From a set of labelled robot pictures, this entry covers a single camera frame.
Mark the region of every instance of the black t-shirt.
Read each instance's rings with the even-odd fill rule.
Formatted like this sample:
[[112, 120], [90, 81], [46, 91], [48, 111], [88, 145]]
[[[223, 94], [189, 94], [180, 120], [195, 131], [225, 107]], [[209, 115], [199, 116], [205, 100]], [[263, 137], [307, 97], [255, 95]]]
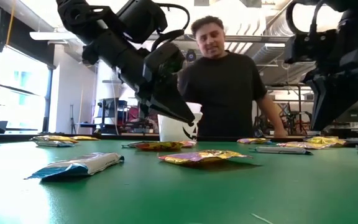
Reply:
[[200, 58], [179, 77], [179, 91], [187, 102], [203, 105], [198, 135], [252, 137], [252, 100], [265, 96], [255, 62], [229, 53], [219, 59]]

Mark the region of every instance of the man's hair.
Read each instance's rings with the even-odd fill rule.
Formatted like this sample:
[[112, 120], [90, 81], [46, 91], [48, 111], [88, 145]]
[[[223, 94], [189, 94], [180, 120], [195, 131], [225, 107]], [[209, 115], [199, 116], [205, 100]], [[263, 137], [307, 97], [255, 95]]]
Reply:
[[194, 23], [191, 25], [191, 33], [193, 35], [196, 35], [197, 31], [203, 27], [206, 24], [215, 23], [220, 28], [224, 29], [223, 22], [220, 18], [214, 17], [214, 16], [206, 16], [201, 19], [197, 19], [194, 21]]

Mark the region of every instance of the desk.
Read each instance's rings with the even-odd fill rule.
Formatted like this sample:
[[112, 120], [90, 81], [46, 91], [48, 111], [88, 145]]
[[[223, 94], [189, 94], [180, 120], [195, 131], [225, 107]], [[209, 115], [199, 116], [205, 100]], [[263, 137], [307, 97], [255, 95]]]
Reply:
[[[261, 166], [211, 171], [121, 148], [129, 142], [80, 142], [73, 148], [0, 144], [0, 223], [264, 223], [251, 213], [274, 224], [358, 223], [355, 149], [252, 154]], [[235, 142], [199, 142], [183, 151], [203, 149], [249, 153]], [[117, 152], [125, 162], [84, 179], [23, 180], [49, 162], [90, 152]]]

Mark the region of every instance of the white cup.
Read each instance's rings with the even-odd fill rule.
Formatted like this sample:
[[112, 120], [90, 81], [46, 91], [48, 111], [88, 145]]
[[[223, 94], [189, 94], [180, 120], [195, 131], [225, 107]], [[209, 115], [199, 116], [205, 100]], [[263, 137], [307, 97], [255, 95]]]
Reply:
[[195, 120], [192, 125], [158, 115], [160, 141], [196, 141], [198, 134], [198, 122], [202, 118], [201, 105], [198, 103], [186, 103], [193, 112]]

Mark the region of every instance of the marker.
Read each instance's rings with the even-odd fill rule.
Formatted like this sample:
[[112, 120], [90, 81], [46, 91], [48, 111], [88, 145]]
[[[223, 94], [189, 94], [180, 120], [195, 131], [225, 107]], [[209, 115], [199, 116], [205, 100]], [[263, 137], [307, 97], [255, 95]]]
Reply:
[[313, 155], [313, 153], [303, 148], [297, 147], [265, 147], [258, 146], [255, 148], [255, 152], [259, 153], [276, 153], [276, 154], [301, 154], [301, 155]]

